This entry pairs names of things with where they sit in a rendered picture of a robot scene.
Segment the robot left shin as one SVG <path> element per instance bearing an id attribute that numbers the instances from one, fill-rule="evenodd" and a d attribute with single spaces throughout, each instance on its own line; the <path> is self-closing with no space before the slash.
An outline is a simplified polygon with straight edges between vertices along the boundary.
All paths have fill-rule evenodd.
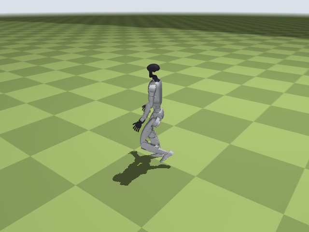
<path id="1" fill-rule="evenodd" d="M 158 154 L 164 154 L 164 155 L 168 154 L 168 151 L 159 148 L 157 145 L 153 143 L 143 142 L 141 143 L 141 149 Z"/>

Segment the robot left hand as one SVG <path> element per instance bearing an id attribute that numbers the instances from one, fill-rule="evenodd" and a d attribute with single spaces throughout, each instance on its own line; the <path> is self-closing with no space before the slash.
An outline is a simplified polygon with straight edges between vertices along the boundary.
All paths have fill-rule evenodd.
<path id="1" fill-rule="evenodd" d="M 144 121 L 145 121 L 145 120 L 144 120 Z M 141 128 L 141 124 L 143 124 L 144 121 L 141 122 L 140 119 L 139 119 L 139 121 L 137 121 L 136 123 L 133 123 L 133 125 L 135 124 L 135 126 L 133 127 L 133 129 L 135 130 L 135 129 L 137 128 L 138 130 L 136 129 L 136 131 L 139 132 L 139 130 L 140 130 L 140 128 Z"/>

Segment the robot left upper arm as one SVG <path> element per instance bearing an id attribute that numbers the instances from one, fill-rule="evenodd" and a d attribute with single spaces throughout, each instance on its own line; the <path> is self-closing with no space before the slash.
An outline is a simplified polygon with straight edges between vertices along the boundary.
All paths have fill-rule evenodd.
<path id="1" fill-rule="evenodd" d="M 154 105 L 154 98 L 155 98 L 155 92 L 156 92 L 156 85 L 155 84 L 151 84 L 148 88 L 148 92 L 149 92 L 149 95 L 148 95 L 148 100 L 149 100 L 149 104 L 150 104 L 150 108 L 153 107 Z"/>

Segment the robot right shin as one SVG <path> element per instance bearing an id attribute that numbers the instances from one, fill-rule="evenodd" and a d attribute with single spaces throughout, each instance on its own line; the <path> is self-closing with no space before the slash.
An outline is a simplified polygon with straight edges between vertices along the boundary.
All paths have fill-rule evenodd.
<path id="1" fill-rule="evenodd" d="M 148 137 L 149 137 L 149 136 L 148 136 Z M 153 143 L 153 144 L 157 145 L 159 148 L 161 148 L 161 147 L 160 147 L 160 142 L 159 142 L 159 139 L 158 139 L 158 136 L 157 136 L 157 135 L 156 135 L 154 138 L 150 138 L 150 137 L 149 137 L 149 139 L 150 139 L 151 143 Z M 162 154 L 160 154 L 160 155 L 162 155 Z"/>

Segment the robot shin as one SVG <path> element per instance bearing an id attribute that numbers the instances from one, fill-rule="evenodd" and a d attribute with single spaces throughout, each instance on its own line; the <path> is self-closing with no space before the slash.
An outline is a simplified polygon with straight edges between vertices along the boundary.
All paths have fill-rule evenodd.
<path id="1" fill-rule="evenodd" d="M 141 149 L 158 154 L 164 154 L 164 155 L 168 154 L 168 151 L 159 148 L 157 145 L 153 143 L 143 142 L 141 143 Z"/>
<path id="2" fill-rule="evenodd" d="M 148 137 L 149 137 L 149 136 L 148 136 Z M 159 139 L 158 139 L 158 136 L 157 136 L 157 135 L 156 135 L 154 138 L 150 138 L 150 137 L 149 137 L 149 139 L 150 139 L 151 143 L 153 143 L 153 144 L 157 145 L 159 148 L 161 148 L 161 147 L 160 147 L 160 142 L 159 142 Z M 160 155 L 162 155 L 162 154 L 160 154 Z"/>

